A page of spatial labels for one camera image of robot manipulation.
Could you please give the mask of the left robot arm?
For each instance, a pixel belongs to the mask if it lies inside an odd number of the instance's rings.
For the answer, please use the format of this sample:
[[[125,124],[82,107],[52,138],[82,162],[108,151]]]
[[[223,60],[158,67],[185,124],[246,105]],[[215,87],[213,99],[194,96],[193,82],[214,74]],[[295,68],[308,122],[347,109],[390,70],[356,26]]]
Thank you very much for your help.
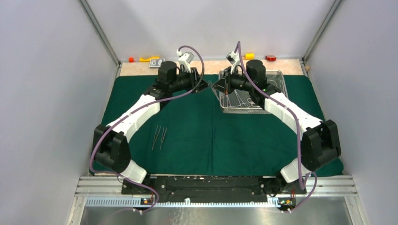
[[[138,193],[148,192],[151,182],[146,178],[147,171],[131,158],[129,141],[147,120],[171,100],[206,89],[208,84],[203,76],[204,72],[198,72],[195,67],[163,62],[153,84],[130,109],[106,126],[100,124],[95,128],[90,162],[106,167],[108,173],[132,181]]]

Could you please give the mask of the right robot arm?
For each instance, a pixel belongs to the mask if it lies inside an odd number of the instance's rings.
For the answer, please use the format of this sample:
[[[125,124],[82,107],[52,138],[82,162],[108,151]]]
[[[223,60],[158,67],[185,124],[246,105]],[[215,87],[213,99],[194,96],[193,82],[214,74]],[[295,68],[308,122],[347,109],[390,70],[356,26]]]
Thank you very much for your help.
[[[269,83],[266,68],[260,60],[250,60],[239,73],[232,65],[219,73],[213,89],[229,95],[235,90],[246,91],[252,102],[276,116],[298,135],[298,156],[277,174],[275,187],[281,193],[294,188],[295,181],[318,170],[341,156],[337,124],[322,121],[291,102],[274,84]]]

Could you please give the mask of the dark green surgical drape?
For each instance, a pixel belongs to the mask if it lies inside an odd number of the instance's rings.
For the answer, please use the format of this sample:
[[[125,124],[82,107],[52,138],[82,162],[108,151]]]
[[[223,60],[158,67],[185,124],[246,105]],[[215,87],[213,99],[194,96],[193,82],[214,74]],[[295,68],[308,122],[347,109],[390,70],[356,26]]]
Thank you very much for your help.
[[[309,79],[284,76],[288,98],[325,120]],[[155,76],[120,76],[102,124],[118,119],[153,84]],[[154,149],[155,129],[161,131]],[[167,128],[160,150],[163,127]],[[172,100],[130,140],[131,157],[150,174],[274,176],[297,157],[296,134],[272,114],[222,113],[210,88]]]

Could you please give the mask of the metal mesh instrument tray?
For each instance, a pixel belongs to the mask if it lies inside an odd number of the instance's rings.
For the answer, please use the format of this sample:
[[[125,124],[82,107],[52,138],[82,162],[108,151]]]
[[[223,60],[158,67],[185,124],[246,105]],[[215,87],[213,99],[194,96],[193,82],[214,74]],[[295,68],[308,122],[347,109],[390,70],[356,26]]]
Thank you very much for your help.
[[[281,92],[288,97],[285,78],[280,70],[268,70],[266,72],[268,83],[279,88]],[[214,88],[215,93],[220,103],[220,109],[223,113],[229,114],[269,114],[268,111],[263,110],[260,106],[255,105],[247,91],[234,90],[231,94],[226,95]]]

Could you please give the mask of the steel tweezers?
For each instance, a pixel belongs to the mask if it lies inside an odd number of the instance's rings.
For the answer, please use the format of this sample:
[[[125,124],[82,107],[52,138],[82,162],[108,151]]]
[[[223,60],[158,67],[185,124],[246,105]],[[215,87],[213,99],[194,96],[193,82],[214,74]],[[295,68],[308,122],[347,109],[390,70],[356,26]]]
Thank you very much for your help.
[[[163,143],[164,143],[164,139],[165,139],[166,133],[167,133],[167,128],[166,128],[166,127],[163,127],[162,136],[161,136],[161,143],[160,143],[160,150],[161,150],[162,147],[163,147]]]
[[[156,129],[155,129],[154,137],[153,137],[153,143],[152,143],[152,147],[151,147],[152,150],[153,150],[154,147],[155,147],[155,144],[156,144],[157,139],[158,139],[158,137],[159,137],[161,128],[162,128],[162,126],[161,126],[161,125],[158,125],[158,126],[156,127]]]

